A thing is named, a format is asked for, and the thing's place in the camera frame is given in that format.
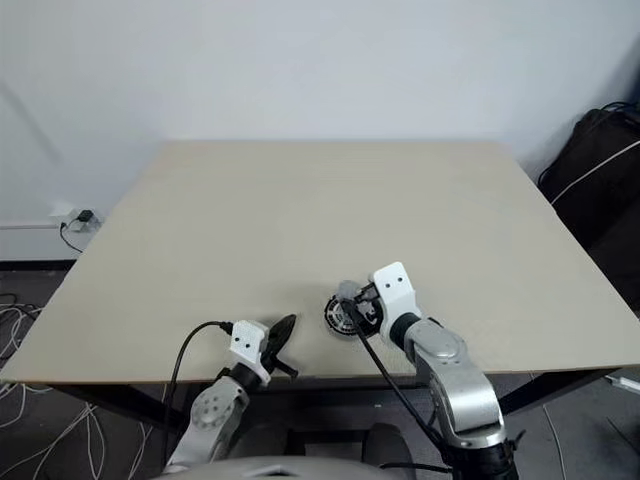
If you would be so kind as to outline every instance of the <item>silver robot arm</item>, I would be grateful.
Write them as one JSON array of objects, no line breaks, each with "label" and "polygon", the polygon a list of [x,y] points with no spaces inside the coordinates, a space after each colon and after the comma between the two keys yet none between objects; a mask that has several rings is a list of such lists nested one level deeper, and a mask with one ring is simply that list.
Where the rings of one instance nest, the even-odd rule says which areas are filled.
[{"label": "silver robot arm", "polygon": [[429,386],[445,444],[443,460],[453,468],[454,478],[518,478],[498,398],[469,357],[465,341],[423,316],[400,262],[377,270],[370,280],[357,291],[352,283],[341,286],[337,296],[354,306],[343,304],[354,322],[362,320],[355,306],[378,303],[384,342],[402,349],[418,380]]}]

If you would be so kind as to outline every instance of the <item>power outlet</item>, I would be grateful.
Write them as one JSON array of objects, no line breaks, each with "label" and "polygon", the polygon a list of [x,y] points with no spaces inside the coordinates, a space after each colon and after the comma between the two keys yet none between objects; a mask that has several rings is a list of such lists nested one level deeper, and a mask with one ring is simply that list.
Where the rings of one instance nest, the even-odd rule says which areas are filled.
[{"label": "power outlet", "polygon": [[[93,212],[93,218],[88,222],[75,221],[83,210],[91,210]],[[101,217],[94,208],[84,207],[78,208],[67,203],[59,204],[49,214],[49,219],[55,225],[61,225],[62,223],[68,225],[68,230],[71,232],[87,232],[97,230],[102,223]]]}]

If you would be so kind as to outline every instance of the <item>black cable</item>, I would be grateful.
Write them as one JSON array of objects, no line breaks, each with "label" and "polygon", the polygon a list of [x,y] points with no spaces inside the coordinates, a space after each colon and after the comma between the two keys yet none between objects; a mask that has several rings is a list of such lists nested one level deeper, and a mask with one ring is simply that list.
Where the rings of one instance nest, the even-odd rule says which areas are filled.
[{"label": "black cable", "polygon": [[340,302],[340,306],[342,307],[342,310],[347,315],[349,315],[349,317],[351,317],[352,324],[353,324],[354,330],[356,331],[356,334],[358,335],[358,338],[364,345],[364,348],[367,350],[367,353],[369,354],[373,362],[378,367],[378,370],[380,370],[380,373],[382,373],[382,376],[384,377],[384,379],[387,381],[389,386],[393,389],[396,396],[400,399],[400,401],[402,402],[404,407],[408,410],[408,412],[411,414],[411,416],[414,418],[414,420],[418,423],[418,426],[424,432],[427,438],[429,438],[429,440],[431,440],[431,443],[433,443],[433,445],[440,452],[442,452],[442,449],[444,447],[442,444],[442,436],[440,435],[440,433],[436,429],[434,429],[433,427],[425,423],[425,421],[422,419],[422,417],[420,416],[418,411],[415,409],[415,407],[411,404],[409,399],[398,388],[398,385],[396,385],[396,382],[393,381],[393,378],[391,378],[391,375],[389,375],[389,372],[387,371],[385,366],[382,364],[382,361],[380,361],[380,358],[378,357],[376,352],[373,350],[373,348],[371,348],[371,345],[369,345],[367,337],[364,335],[364,332],[362,331],[362,328],[360,328],[360,324],[359,324],[359,319],[362,317],[362,314],[358,311],[358,309],[356,308],[356,306],[352,301],[342,300]]},{"label": "black cable", "polygon": [[72,224],[73,222],[75,222],[76,220],[77,220],[77,219],[75,219],[75,220],[71,220],[71,221],[69,222],[69,224],[68,224],[68,225],[67,225],[66,223],[62,222],[62,223],[60,224],[60,230],[58,230],[58,233],[60,234],[60,238],[62,239],[62,241],[63,241],[64,243],[66,243],[66,244],[67,244],[67,247],[74,249],[76,252],[80,252],[80,253],[82,253],[82,250],[80,250],[78,247],[75,247],[75,246],[71,245],[71,244],[69,243],[69,241],[68,241],[66,238],[64,238],[64,235],[62,234],[62,232],[63,232],[64,230],[66,230],[67,228],[69,228],[69,225],[71,225],[71,224]]},{"label": "black cable", "polygon": [[390,462],[383,463],[378,468],[411,468],[413,470],[429,470],[438,473],[453,473],[453,469],[447,467],[438,467],[436,465],[427,465],[426,463],[409,463],[409,462]]},{"label": "black cable", "polygon": [[171,416],[171,407],[173,406],[173,396],[176,392],[176,384],[178,380],[178,371],[180,370],[180,364],[182,363],[182,357],[184,356],[184,352],[187,350],[187,346],[189,342],[194,337],[196,333],[202,330],[205,327],[216,326],[220,327],[224,330],[228,335],[231,334],[233,330],[233,323],[231,322],[204,322],[198,325],[196,328],[191,330],[191,333],[187,335],[187,338],[182,342],[182,346],[180,347],[180,352],[178,352],[178,357],[176,358],[176,363],[173,366],[173,373],[171,374],[171,381],[169,382],[169,387],[167,388],[167,398],[164,404],[164,425],[163,425],[163,434],[162,434],[162,465],[163,467],[167,464],[167,453],[169,449],[169,418]]}]

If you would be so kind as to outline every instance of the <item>black bag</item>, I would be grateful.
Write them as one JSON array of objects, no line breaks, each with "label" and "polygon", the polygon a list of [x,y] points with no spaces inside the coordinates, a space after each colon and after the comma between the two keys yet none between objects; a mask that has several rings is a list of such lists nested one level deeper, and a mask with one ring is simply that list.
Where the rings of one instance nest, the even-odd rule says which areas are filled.
[{"label": "black bag", "polygon": [[576,124],[558,158],[542,173],[538,187],[629,306],[640,311],[640,145],[562,193],[572,182],[637,141],[638,116],[591,110]]}]

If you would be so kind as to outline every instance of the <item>power cord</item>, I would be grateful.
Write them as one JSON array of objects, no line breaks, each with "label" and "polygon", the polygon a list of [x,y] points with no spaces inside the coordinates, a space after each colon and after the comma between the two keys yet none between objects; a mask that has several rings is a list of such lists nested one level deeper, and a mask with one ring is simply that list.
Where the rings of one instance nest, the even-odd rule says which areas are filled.
[{"label": "power cord", "polygon": [[80,250],[78,247],[76,247],[76,246],[74,246],[74,245],[71,245],[71,243],[69,243],[69,240],[67,240],[66,238],[64,238],[64,233],[63,233],[63,232],[64,232],[65,230],[67,230],[67,229],[71,226],[71,224],[72,224],[73,222],[75,222],[76,220],[78,220],[78,219],[77,219],[77,218],[74,218],[74,219],[73,219],[73,220],[71,220],[68,224],[67,224],[67,223],[65,223],[65,222],[62,222],[62,223],[60,224],[60,230],[58,230],[58,233],[60,234],[60,238],[62,239],[62,241],[63,241],[64,243],[66,243],[66,244],[67,244],[67,247],[69,247],[69,248],[71,248],[71,249],[75,250],[76,252],[82,253],[82,252],[83,252],[83,250]]},{"label": "power cord", "polygon": [[187,338],[184,339],[182,346],[180,347],[180,352],[178,352],[178,357],[176,358],[176,363],[173,366],[173,374],[171,375],[171,381],[169,382],[168,392],[167,392],[167,400],[164,404],[164,425],[163,425],[163,435],[162,435],[162,465],[163,467],[167,464],[167,454],[169,450],[169,418],[171,415],[171,407],[173,405],[173,397],[176,393],[176,384],[178,381],[178,371],[180,370],[180,364],[182,363],[182,357],[184,356],[184,352],[187,350],[189,346],[189,342],[198,333],[200,330],[206,327],[220,327],[227,335],[231,335],[233,331],[233,322],[204,322],[198,325],[196,328],[191,330],[191,333],[187,335]]},{"label": "power cord", "polygon": [[[529,377],[531,380],[535,380],[535,375],[533,373],[529,373]],[[560,438],[558,437],[558,432],[556,432],[556,427],[551,420],[551,415],[549,415],[549,410],[547,410],[547,404],[542,404],[542,411],[544,412],[544,416],[547,417],[547,423],[549,424],[549,428],[551,429],[551,433],[553,434],[553,441],[556,444],[556,450],[558,451],[558,459],[560,460],[560,470],[562,472],[562,479],[567,480],[567,469],[564,465],[564,455],[562,454],[562,446],[560,445]]]},{"label": "power cord", "polygon": [[369,344],[367,337],[365,336],[364,332],[362,331],[362,328],[360,327],[360,320],[362,319],[362,314],[358,311],[353,301],[342,300],[340,302],[340,306],[342,307],[342,310],[351,318],[354,330],[356,331],[358,338],[364,345],[365,350],[367,350],[367,353],[369,354],[373,362],[378,367],[378,370],[380,370],[380,373],[382,374],[384,379],[392,388],[396,396],[400,399],[400,402],[402,402],[402,404],[407,409],[409,414],[418,423],[418,426],[424,432],[427,438],[429,438],[429,440],[431,440],[431,443],[433,443],[433,445],[438,449],[438,451],[442,453],[444,449],[444,445],[442,443],[442,436],[440,435],[440,432],[438,432],[435,428],[430,426],[428,423],[425,423],[425,421],[422,419],[418,411],[411,404],[411,402],[405,396],[405,394],[402,393],[400,388],[398,388],[398,385],[396,385],[396,382],[393,381],[393,378],[391,378],[391,375],[389,375],[389,372],[387,371],[382,361],[380,360],[376,352],[373,350],[373,348]]}]

